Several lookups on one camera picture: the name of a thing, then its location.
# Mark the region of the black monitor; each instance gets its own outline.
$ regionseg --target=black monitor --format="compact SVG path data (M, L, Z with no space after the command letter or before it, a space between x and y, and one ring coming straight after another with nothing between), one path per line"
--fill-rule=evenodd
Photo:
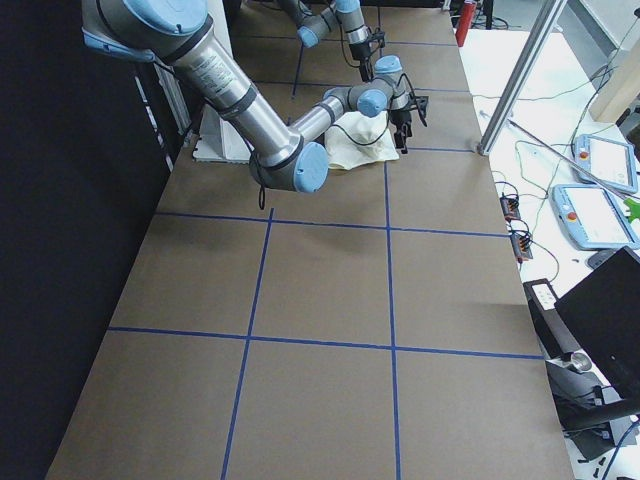
M633 250L618 250L556 310L619 395L640 395L640 258Z

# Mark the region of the tablet screen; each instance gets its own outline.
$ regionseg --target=tablet screen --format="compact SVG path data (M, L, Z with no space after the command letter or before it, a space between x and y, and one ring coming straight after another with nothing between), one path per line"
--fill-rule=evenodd
M632 240L620 225L618 213L604 190L567 188L566 192L589 242L628 243Z
M591 173L605 182L630 185L627 147L592 138L589 141Z

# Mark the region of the robotic arm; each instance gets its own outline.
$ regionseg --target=robotic arm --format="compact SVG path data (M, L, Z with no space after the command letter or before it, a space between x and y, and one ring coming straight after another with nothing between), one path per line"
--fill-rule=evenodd
M83 22L90 48L134 61L159 57L193 84L253 146L251 172L266 188L318 190L328 162L313 140L345 112L374 117L389 109L396 124L394 118L401 121L419 104L407 90L399 59L383 57L371 83L330 90L288 127L214 36L206 0L83 0ZM406 118L401 123L406 126Z
M289 15L298 27L298 37L307 48L316 46L320 40L337 28L343 28L349 50L359 62L363 82L373 79L371 56L384 48L384 32L372 32L364 22L359 0L335 0L320 14L313 12L301 0L276 0L280 8Z

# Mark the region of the white cloth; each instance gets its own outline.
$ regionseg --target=white cloth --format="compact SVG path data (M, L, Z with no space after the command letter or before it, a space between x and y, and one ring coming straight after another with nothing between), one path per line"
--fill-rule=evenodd
M339 128L329 128L324 134L324 146L329 154L329 168L351 170L368 163L400 158L393 144L391 132L386 128L386 112L381 112L374 118L365 117L359 112L349 112L343 115L336 125L340 125L360 143L372 142L383 130L386 131L377 142L364 147L353 143Z

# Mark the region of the black curtain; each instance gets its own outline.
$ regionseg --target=black curtain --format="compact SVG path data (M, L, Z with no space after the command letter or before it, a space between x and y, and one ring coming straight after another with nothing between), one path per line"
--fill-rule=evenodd
M80 2L8 2L0 51L0 478L46 474L168 170Z

